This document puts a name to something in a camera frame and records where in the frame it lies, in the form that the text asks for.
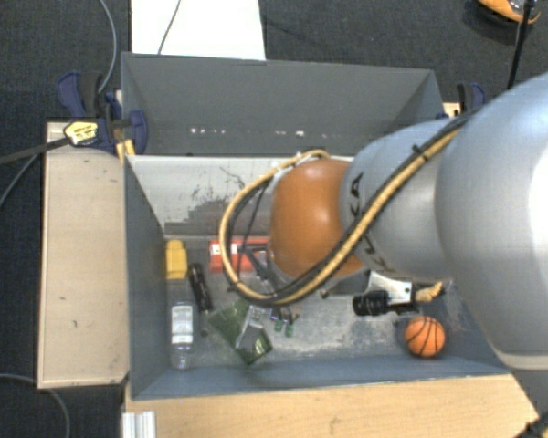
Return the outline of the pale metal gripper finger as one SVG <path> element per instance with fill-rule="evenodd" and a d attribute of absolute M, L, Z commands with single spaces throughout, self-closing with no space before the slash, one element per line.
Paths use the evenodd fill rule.
<path fill-rule="evenodd" d="M 250 305 L 236 339 L 235 347 L 244 352 L 268 352 L 269 342 L 262 323 L 264 310 Z"/>

